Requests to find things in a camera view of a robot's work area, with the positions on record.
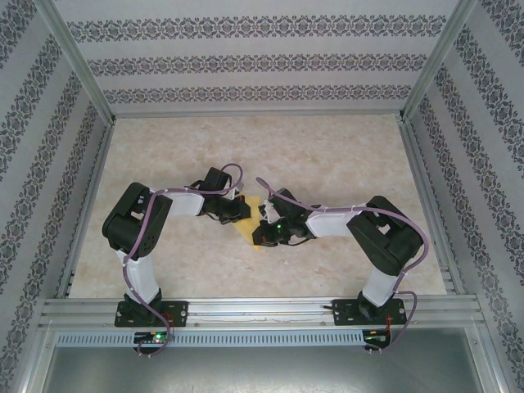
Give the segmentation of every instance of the patterned wallpaper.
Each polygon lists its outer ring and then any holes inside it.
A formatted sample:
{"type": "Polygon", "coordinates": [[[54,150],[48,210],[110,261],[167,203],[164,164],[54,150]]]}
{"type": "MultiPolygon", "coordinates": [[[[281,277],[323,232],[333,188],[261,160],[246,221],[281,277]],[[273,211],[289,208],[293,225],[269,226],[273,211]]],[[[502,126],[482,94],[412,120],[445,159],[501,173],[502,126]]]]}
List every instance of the patterned wallpaper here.
{"type": "Polygon", "coordinates": [[[117,115],[398,111],[457,0],[400,3],[56,2],[117,115]]]}
{"type": "Polygon", "coordinates": [[[34,4],[0,0],[0,12],[0,392],[8,392],[41,300],[56,295],[106,126],[34,4]]]}
{"type": "Polygon", "coordinates": [[[462,279],[479,295],[510,391],[524,391],[522,5],[482,1],[412,126],[462,279]]]}

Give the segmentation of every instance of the marble floor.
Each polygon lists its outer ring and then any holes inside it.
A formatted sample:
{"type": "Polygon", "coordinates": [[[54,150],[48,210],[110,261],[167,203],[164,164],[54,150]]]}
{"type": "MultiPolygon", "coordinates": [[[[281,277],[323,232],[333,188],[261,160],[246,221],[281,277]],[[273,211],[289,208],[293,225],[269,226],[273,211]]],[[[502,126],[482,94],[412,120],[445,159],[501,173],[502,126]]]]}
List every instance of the marble floor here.
{"type": "MultiPolygon", "coordinates": [[[[247,195],[266,195],[255,176],[310,204],[383,195],[427,228],[393,115],[118,120],[70,296],[124,294],[102,223],[131,182],[182,187],[231,161],[245,170],[247,195]]],[[[205,216],[168,220],[153,258],[165,297],[354,296],[372,269],[352,238],[257,251],[232,225],[205,216]]],[[[433,250],[400,289],[445,293],[433,250]]]]}

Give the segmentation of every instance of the yellow cloth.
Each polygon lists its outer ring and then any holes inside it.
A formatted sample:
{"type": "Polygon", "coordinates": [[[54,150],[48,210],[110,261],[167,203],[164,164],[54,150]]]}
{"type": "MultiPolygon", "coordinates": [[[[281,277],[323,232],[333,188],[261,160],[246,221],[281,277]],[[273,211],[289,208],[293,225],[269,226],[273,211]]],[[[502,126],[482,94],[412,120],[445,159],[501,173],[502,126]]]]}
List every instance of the yellow cloth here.
{"type": "MultiPolygon", "coordinates": [[[[253,232],[260,225],[260,198],[257,196],[246,196],[246,204],[251,208],[251,217],[233,223],[233,227],[235,227],[235,229],[246,238],[249,244],[253,245],[253,232]]],[[[260,246],[253,245],[253,247],[256,250],[260,249],[260,246]]]]}

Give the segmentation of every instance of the purple cable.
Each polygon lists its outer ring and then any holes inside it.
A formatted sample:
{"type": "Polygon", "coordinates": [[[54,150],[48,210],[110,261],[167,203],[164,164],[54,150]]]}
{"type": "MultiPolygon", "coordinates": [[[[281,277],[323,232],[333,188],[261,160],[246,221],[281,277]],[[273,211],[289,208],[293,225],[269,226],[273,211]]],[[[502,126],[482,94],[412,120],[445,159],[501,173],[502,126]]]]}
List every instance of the purple cable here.
{"type": "MultiPolygon", "coordinates": [[[[153,194],[151,195],[151,199],[149,200],[149,203],[147,204],[146,214],[144,215],[144,218],[143,218],[143,221],[142,221],[142,227],[140,228],[140,232],[138,233],[137,240],[135,241],[131,251],[124,257],[124,259],[122,261],[122,266],[123,266],[122,267],[122,272],[124,274],[124,281],[125,281],[125,284],[128,286],[128,289],[131,291],[131,293],[134,295],[134,297],[138,300],[138,303],[143,305],[153,315],[155,315],[160,321],[162,321],[162,323],[165,325],[165,328],[167,329],[166,330],[167,335],[166,335],[164,344],[162,344],[162,346],[159,347],[155,352],[147,355],[148,358],[152,358],[153,356],[157,356],[169,344],[169,339],[170,339],[170,336],[171,336],[171,326],[169,325],[169,322],[158,311],[153,309],[134,290],[133,284],[129,280],[128,270],[127,270],[127,265],[128,265],[129,258],[130,258],[131,255],[134,255],[134,253],[137,252],[137,249],[140,246],[140,242],[142,241],[144,233],[146,232],[147,223],[149,222],[149,217],[151,216],[151,210],[153,208],[153,202],[155,201],[156,197],[158,197],[159,195],[162,195],[162,194],[169,193],[169,192],[187,192],[187,193],[201,194],[201,195],[217,195],[217,194],[224,194],[225,192],[226,193],[230,192],[231,190],[235,189],[240,184],[240,182],[242,181],[242,178],[244,177],[244,169],[242,169],[242,167],[239,164],[235,164],[233,162],[230,162],[229,164],[224,165],[224,167],[222,167],[222,170],[224,170],[224,169],[226,169],[226,168],[228,168],[230,166],[234,166],[234,167],[238,168],[238,170],[240,171],[240,174],[238,176],[238,180],[231,187],[225,188],[224,190],[220,190],[220,191],[201,191],[201,190],[192,190],[192,189],[189,189],[189,188],[166,188],[164,190],[158,190],[156,192],[153,192],[153,194]]],[[[143,343],[143,341],[141,341],[138,344],[138,347],[137,347],[138,356],[142,356],[143,355],[143,353],[140,351],[140,348],[142,347],[142,343],[143,343]]]]}
{"type": "Polygon", "coordinates": [[[380,215],[389,215],[390,217],[393,217],[394,219],[399,219],[400,221],[402,221],[402,222],[406,223],[407,225],[409,225],[420,236],[420,238],[422,239],[422,242],[424,243],[424,250],[423,250],[422,254],[412,264],[410,264],[409,266],[404,267],[400,271],[399,279],[396,280],[396,283],[393,286],[393,292],[396,292],[399,295],[412,295],[413,296],[413,308],[411,309],[411,312],[409,313],[409,316],[406,319],[406,323],[404,324],[404,326],[400,330],[398,336],[387,347],[387,348],[391,348],[393,346],[393,344],[395,344],[404,335],[404,332],[405,332],[406,328],[408,327],[409,323],[411,322],[411,319],[413,318],[413,316],[415,314],[415,310],[417,308],[418,298],[417,298],[417,295],[415,294],[415,292],[413,292],[413,291],[400,291],[400,292],[397,292],[396,290],[398,289],[400,283],[404,279],[404,276],[406,275],[406,273],[409,270],[411,270],[411,269],[417,267],[418,265],[420,265],[422,263],[422,261],[426,258],[427,253],[429,252],[429,241],[427,240],[427,236],[424,233],[424,231],[421,230],[421,228],[418,225],[416,225],[416,223],[414,223],[413,221],[411,221],[407,217],[404,217],[403,215],[398,215],[398,214],[396,214],[396,213],[394,213],[392,211],[389,211],[389,210],[377,209],[377,208],[374,208],[374,207],[367,207],[367,206],[326,207],[326,208],[313,207],[313,206],[306,205],[305,203],[302,203],[302,202],[299,202],[299,201],[295,201],[294,199],[288,198],[287,196],[282,195],[280,192],[277,192],[277,191],[273,190],[269,186],[269,184],[265,180],[263,180],[262,178],[256,178],[256,181],[258,182],[258,184],[260,184],[262,187],[264,187],[266,190],[269,191],[269,195],[275,195],[275,196],[279,197],[280,199],[283,199],[284,201],[288,201],[288,202],[292,203],[293,205],[300,206],[300,207],[302,207],[304,209],[311,210],[311,211],[318,211],[318,212],[321,212],[321,213],[324,213],[324,212],[346,213],[348,211],[371,211],[373,213],[378,213],[380,215]]]}

